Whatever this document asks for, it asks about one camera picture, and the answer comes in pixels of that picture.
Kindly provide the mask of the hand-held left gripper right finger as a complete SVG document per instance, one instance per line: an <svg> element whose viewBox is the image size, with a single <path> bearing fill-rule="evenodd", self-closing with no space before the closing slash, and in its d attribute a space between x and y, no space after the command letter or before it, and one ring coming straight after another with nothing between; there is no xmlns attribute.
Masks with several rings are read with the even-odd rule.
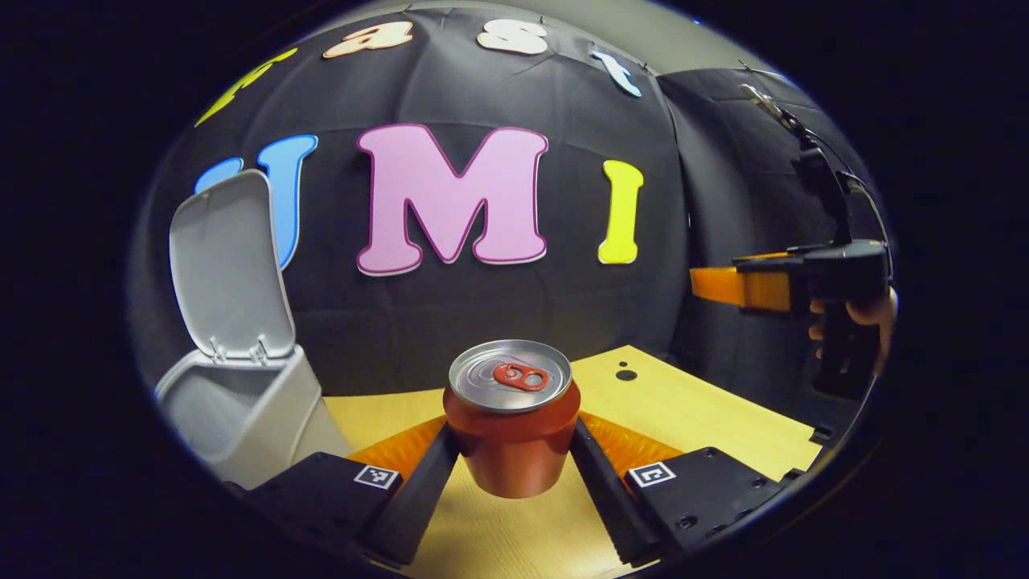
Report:
<svg viewBox="0 0 1029 579"><path fill-rule="evenodd" d="M682 453L581 412L571 454L622 563L634 568L698 551L793 483L705 446Z"/></svg>

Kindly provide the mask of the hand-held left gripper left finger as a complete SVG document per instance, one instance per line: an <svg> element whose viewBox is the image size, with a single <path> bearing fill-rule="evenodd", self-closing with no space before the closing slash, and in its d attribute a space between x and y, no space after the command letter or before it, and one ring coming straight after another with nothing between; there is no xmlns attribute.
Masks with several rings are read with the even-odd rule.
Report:
<svg viewBox="0 0 1029 579"><path fill-rule="evenodd" d="M313 453L236 494L298 543L401 568L414 560L457 458L447 419L433 418L350 457Z"/></svg>

